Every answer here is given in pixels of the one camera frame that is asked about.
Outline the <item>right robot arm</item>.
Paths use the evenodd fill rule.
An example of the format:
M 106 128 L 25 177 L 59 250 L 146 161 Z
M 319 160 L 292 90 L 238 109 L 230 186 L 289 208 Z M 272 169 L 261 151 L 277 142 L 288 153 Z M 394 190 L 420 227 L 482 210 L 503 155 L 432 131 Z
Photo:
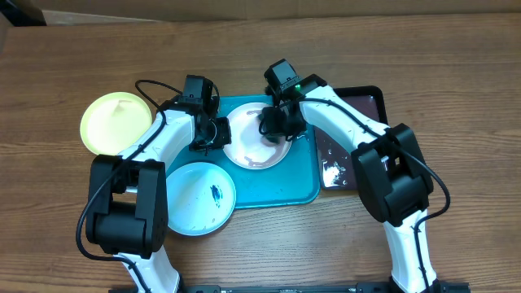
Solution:
M 290 140 L 301 125 L 318 127 L 349 153 L 359 197 L 383 223 L 392 255 L 392 280 L 403 292 L 431 292 L 436 272 L 428 256 L 425 222 L 433 173 L 412 130 L 372 120 L 346 103 L 316 75 L 266 73 L 274 104 L 261 114 L 259 131 Z

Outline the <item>light blue plate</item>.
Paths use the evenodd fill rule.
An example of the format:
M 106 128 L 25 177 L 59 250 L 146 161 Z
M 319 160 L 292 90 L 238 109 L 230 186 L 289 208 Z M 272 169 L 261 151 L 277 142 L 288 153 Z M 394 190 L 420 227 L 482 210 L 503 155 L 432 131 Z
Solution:
M 185 236 L 210 234 L 223 226 L 234 211 L 235 184 L 221 167 L 196 162 L 167 177 L 168 227 Z

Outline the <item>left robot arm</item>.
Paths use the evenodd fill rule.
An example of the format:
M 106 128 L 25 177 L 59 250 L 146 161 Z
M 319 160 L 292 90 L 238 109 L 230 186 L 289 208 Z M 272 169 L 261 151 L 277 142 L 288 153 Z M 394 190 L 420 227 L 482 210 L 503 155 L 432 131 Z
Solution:
M 181 274 L 164 248 L 169 227 L 214 231 L 233 212 L 230 175 L 211 163 L 167 170 L 183 150 L 210 151 L 230 143 L 218 117 L 219 98 L 179 97 L 163 103 L 152 126 L 119 155 L 98 155 L 90 169 L 88 202 L 77 224 L 77 246 L 87 239 L 103 250 L 101 261 L 121 262 L 136 292 L 180 292 Z

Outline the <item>white plate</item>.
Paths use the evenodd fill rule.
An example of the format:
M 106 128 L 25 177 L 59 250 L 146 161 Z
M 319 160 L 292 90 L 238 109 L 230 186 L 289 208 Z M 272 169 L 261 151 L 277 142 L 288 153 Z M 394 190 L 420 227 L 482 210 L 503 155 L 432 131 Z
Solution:
M 285 138 L 275 142 L 259 132 L 260 115 L 267 103 L 245 103 L 227 115 L 231 144 L 224 146 L 225 155 L 239 167 L 265 169 L 278 164 L 288 153 L 291 143 Z

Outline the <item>yellow plate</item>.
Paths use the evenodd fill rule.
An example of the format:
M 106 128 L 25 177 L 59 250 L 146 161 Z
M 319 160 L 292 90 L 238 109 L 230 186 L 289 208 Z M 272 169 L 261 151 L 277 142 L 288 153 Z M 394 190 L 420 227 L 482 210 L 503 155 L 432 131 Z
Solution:
M 117 155 L 136 142 L 151 126 L 148 105 L 127 92 L 105 94 L 85 110 L 81 140 L 95 155 Z

